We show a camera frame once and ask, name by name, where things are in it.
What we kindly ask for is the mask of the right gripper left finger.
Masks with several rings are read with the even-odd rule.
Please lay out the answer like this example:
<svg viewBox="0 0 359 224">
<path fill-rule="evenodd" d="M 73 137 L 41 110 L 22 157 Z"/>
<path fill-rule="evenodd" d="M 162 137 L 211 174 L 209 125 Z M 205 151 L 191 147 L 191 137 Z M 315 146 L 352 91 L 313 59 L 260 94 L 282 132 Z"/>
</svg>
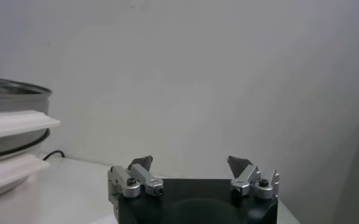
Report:
<svg viewBox="0 0 359 224">
<path fill-rule="evenodd" d="M 107 172 L 108 200 L 115 213 L 119 213 L 120 199 L 136 199 L 142 193 L 161 197 L 164 184 L 161 178 L 153 176 L 149 170 L 153 157 L 151 155 L 135 158 L 127 166 L 112 166 Z"/>
</svg>

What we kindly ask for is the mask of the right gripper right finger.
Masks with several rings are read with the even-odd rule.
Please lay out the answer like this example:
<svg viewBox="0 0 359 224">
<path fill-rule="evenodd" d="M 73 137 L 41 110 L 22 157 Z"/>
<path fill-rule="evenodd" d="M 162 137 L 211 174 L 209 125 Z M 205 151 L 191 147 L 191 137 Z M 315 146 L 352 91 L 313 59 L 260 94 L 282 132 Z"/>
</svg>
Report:
<svg viewBox="0 0 359 224">
<path fill-rule="evenodd" d="M 248 159 L 235 156 L 228 156 L 227 162 L 233 173 L 230 181 L 232 198 L 243 198 L 250 193 L 262 200 L 279 197 L 280 174 L 276 169 L 262 172 Z"/>
</svg>

